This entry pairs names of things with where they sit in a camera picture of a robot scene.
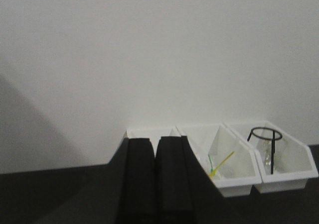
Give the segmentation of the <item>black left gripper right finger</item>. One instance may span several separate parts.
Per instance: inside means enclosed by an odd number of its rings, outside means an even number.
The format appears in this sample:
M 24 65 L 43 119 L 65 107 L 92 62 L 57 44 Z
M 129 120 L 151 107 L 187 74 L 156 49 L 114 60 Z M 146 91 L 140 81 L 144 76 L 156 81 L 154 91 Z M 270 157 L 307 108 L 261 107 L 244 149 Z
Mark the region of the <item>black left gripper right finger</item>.
M 163 136 L 156 153 L 159 222 L 195 223 L 181 138 Z

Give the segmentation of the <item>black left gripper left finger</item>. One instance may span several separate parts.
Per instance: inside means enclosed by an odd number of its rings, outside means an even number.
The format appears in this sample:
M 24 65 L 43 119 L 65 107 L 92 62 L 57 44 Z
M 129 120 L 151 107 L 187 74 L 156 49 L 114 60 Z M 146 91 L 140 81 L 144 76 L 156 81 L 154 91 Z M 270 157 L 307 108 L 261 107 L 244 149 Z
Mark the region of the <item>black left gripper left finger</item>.
M 156 221 L 155 157 L 148 138 L 129 141 L 124 189 L 123 222 L 153 224 Z

